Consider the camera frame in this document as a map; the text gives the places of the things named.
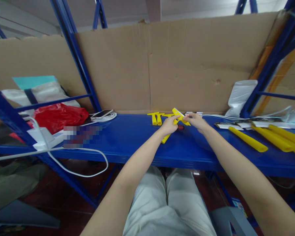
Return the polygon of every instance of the hand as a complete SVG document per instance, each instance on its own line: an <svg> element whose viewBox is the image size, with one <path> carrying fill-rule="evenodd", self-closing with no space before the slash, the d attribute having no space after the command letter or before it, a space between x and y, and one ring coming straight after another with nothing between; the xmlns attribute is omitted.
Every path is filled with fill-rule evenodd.
<svg viewBox="0 0 295 236"><path fill-rule="evenodd" d="M185 115L183 120L188 121L190 124L195 126L200 133L202 133L204 129L210 127L210 125L196 113L189 113Z"/></svg>
<svg viewBox="0 0 295 236"><path fill-rule="evenodd" d="M179 117L180 116L172 116L167 118L158 131L161 132L164 137L175 132L178 129L178 125L174 125L174 120Z"/></svg>

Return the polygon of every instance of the white charging cable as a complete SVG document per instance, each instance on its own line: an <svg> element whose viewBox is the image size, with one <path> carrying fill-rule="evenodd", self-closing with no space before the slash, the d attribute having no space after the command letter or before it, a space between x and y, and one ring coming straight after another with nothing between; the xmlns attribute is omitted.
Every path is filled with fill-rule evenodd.
<svg viewBox="0 0 295 236"><path fill-rule="evenodd" d="M31 121L33 121L35 123L35 128L38 129L40 135L42 136L46 146L47 146L47 141L44 137L44 135L42 134L41 130L40 130L40 126L38 125L37 121L32 118L32 117L26 117L26 119L30 119ZM39 153L44 153L44 152L47 152L49 154L49 156L63 169L65 170L66 172L70 173L70 174L74 174L74 175L77 175L77 176L81 176L81 177L85 177L85 178L89 178L89 177L94 177L96 175L99 175L101 173L103 173L105 170L108 169L108 160L105 156L104 153L102 153L100 150L95 150L95 149L90 149L90 148L73 148L73 149L80 149L80 150L85 150L85 151L95 151L95 152L99 152L105 159L106 161L106 168L94 175L81 175L81 174L78 174L78 173L75 173L75 172L72 172L68 169L66 169L52 154L51 154L51 151L56 151L56 150L65 150L66 148L63 148L63 147L56 147L56 148L51 148L51 149L47 149L47 150L42 150L42 151L35 151L35 152L27 152L27 153L22 153L22 154L16 154L16 155L10 155L10 156L3 156L3 157L0 157L0 161L2 160L8 160L8 159L14 159L14 158L18 158L18 157L24 157L24 156L30 156L30 155L35 155L35 154L39 154Z"/></svg>
<svg viewBox="0 0 295 236"><path fill-rule="evenodd" d="M272 117L273 115L280 114L281 112L284 112L286 110L288 110L288 113L290 113L291 109L292 109L292 106L288 106L281 111L277 111L268 115L256 116L254 118L273 118ZM223 116L223 115L202 115L202 116L213 116L213 117L224 118L227 120L250 120L251 119L251 118L239 118L239 117L230 117L230 116Z"/></svg>
<svg viewBox="0 0 295 236"><path fill-rule="evenodd" d="M109 113L107 116L104 116L104 117L93 117L91 116L91 123L88 123L88 124L84 124L84 125L81 125L81 126L86 126L86 125L91 125L91 124L95 124L95 123L101 123L101 122L107 122L107 121L110 121L112 119L114 119L116 116L117 116L117 113L112 111L111 113Z"/></svg>

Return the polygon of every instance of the white bag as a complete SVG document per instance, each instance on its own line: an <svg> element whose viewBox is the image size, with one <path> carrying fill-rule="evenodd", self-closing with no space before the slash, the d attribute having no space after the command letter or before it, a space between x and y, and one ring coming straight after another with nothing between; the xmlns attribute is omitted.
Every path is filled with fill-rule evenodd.
<svg viewBox="0 0 295 236"><path fill-rule="evenodd" d="M237 81L230 94L228 105L230 109L226 112L226 116L239 117L240 112L247 102L252 91L257 86L257 80Z"/></svg>
<svg viewBox="0 0 295 236"><path fill-rule="evenodd" d="M39 85L32 88L31 90L38 103L51 102L55 100L69 98L65 95L65 92L61 88L60 84L56 81ZM1 92L7 99L20 104L23 107L31 105L31 102L27 98L24 90L5 89ZM81 107L76 100L63 102L63 104L67 106ZM34 114L34 111L35 110L32 109L25 112L32 116Z"/></svg>

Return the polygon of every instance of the yellow plastic part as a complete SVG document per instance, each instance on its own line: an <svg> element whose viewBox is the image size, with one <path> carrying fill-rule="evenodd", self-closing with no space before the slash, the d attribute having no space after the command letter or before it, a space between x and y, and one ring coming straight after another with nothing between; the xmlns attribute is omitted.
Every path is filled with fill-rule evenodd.
<svg viewBox="0 0 295 236"><path fill-rule="evenodd" d="M157 125L162 125L161 115L165 115L165 113L158 113L157 116Z"/></svg>
<svg viewBox="0 0 295 236"><path fill-rule="evenodd" d="M179 122L179 120L174 120L174 125L178 124L178 122ZM170 136L170 134L166 135L166 136L163 138L163 140L161 141L161 143L164 144L164 143L168 140L169 136Z"/></svg>
<svg viewBox="0 0 295 236"><path fill-rule="evenodd" d="M229 127L228 128L232 133L236 134L238 137L240 137L243 141L245 141L247 144L252 146L254 149L256 149L258 152L265 152L268 151L268 147L264 146L262 143L258 142L257 140L249 137L248 135L240 132L239 130Z"/></svg>
<svg viewBox="0 0 295 236"><path fill-rule="evenodd" d="M255 131L257 131L259 134L261 134L263 137L265 137L269 142L271 142L273 145L275 145L277 148L279 148L281 151L283 151L283 152L293 151L293 148L291 145L282 141L282 139L279 139L278 137L274 136L267 129L263 129L263 128L255 127L255 126L251 126L251 127Z"/></svg>
<svg viewBox="0 0 295 236"><path fill-rule="evenodd" d="M288 132L282 128L276 127L274 125L269 125L269 129L272 130L274 133L277 133L295 143L295 134Z"/></svg>
<svg viewBox="0 0 295 236"><path fill-rule="evenodd" d="M188 121L183 120L184 115L179 110L177 110L176 108L173 108L172 111L173 111L174 115L180 116L180 118L181 118L180 120L182 123L184 123L185 125L191 126L191 124Z"/></svg>
<svg viewBox="0 0 295 236"><path fill-rule="evenodd" d="M166 115L162 115L162 116L166 116L166 117L172 117L174 114L166 114Z"/></svg>
<svg viewBox="0 0 295 236"><path fill-rule="evenodd" d="M287 138L284 138L283 136L273 132L272 130L269 130L269 132L271 132L274 136L278 137L279 139L283 140L284 142L286 142L287 144L291 145L293 147L293 152L295 153L295 143L293 143L292 141L290 141L289 139Z"/></svg>
<svg viewBox="0 0 295 236"><path fill-rule="evenodd" d="M155 115L158 114L158 113L159 113L159 112L153 112L153 113L149 113L149 114L148 114L148 115L151 115L151 116L152 116L152 124L153 124L153 125L157 125Z"/></svg>

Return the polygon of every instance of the dark red floor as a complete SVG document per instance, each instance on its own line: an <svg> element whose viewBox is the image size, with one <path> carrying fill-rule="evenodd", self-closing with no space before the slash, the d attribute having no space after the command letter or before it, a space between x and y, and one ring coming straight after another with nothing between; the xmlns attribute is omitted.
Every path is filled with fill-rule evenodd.
<svg viewBox="0 0 295 236"><path fill-rule="evenodd" d="M81 160L66 160L65 165L68 169L84 175L95 174L103 170L106 166L105 163L101 163L98 166L90 166L87 161ZM88 189L88 191L94 197L96 197L113 167L114 164L110 164L108 170L98 176L92 178L78 177L78 179ZM228 205L226 197L224 196L216 180L208 180L204 175L204 171L194 170L194 173L196 185L203 196L208 211ZM117 174L118 171L114 173L113 178L111 179L101 198L103 198L105 193L107 193L107 190L113 183ZM247 215L250 216L251 211L247 203L244 201L243 197L229 179L227 174L218 174L229 194L232 197L240 199ZM276 178L275 180L286 186L289 185L288 182L290 181L286 178ZM277 186L276 188L280 194L282 194L282 196L287 196L289 193L295 190L295 188L283 189ZM79 194L77 194L66 182L62 180L61 177L55 174L52 170L47 172L36 190L22 200L27 204L35 206L40 210L60 219L61 225L59 229L26 227L26 229L21 232L10 234L13 236L77 236L82 232L88 220L91 218L92 213L95 211L95 209L90 204L80 197ZM263 235L259 228L256 229L256 232L258 235Z"/></svg>

